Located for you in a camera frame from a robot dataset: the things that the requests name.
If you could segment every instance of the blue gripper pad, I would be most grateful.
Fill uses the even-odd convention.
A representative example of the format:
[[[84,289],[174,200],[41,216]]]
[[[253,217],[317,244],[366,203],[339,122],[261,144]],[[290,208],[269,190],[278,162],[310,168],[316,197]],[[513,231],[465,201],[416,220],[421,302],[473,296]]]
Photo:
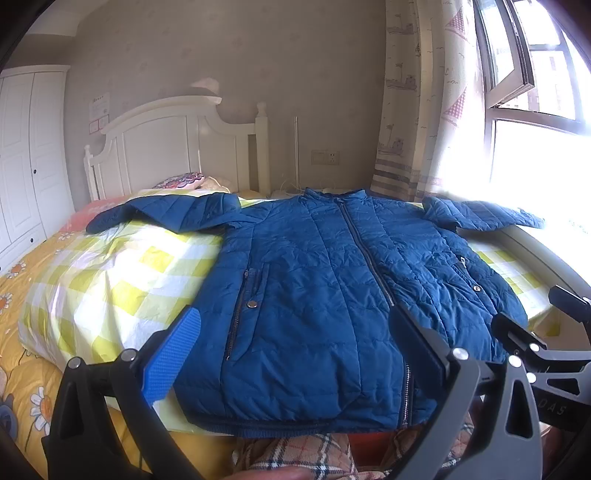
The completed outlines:
[[[199,311],[194,307],[188,307],[181,312],[181,315],[180,320],[144,368],[142,393],[149,405],[166,396],[191,348],[199,338],[201,332]]]

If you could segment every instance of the sailboat print curtain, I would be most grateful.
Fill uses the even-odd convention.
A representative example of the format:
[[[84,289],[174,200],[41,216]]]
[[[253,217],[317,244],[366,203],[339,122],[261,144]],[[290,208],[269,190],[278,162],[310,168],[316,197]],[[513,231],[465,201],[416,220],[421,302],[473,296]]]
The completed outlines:
[[[487,169],[472,0],[386,0],[386,22],[371,190],[411,202],[425,193],[470,196]]]

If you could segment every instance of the bed post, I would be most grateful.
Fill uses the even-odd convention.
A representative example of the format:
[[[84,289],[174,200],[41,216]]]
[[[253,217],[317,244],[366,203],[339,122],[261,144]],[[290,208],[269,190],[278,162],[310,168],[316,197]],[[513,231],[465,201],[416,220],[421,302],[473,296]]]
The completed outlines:
[[[255,119],[256,164],[258,166],[259,192],[265,197],[271,195],[271,172],[269,170],[269,119],[267,104],[258,102]]]
[[[90,163],[94,155],[90,153],[90,145],[84,147],[84,170],[86,170],[86,181],[88,182],[88,191],[90,192],[90,200],[94,202],[99,199],[99,192],[96,188],[95,169]]]

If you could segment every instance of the ceiling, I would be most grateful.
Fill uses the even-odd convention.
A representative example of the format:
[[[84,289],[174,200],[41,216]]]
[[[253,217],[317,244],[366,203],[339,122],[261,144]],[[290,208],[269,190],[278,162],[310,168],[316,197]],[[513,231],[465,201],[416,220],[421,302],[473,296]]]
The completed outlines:
[[[56,0],[33,23],[27,32],[31,34],[64,35],[75,37],[78,24],[84,17],[109,0]]]

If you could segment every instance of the electrical socket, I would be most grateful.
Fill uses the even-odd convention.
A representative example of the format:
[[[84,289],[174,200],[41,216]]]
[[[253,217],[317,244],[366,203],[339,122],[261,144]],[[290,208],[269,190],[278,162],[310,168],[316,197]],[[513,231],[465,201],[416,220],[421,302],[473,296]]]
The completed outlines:
[[[312,165],[339,165],[340,152],[312,150]]]

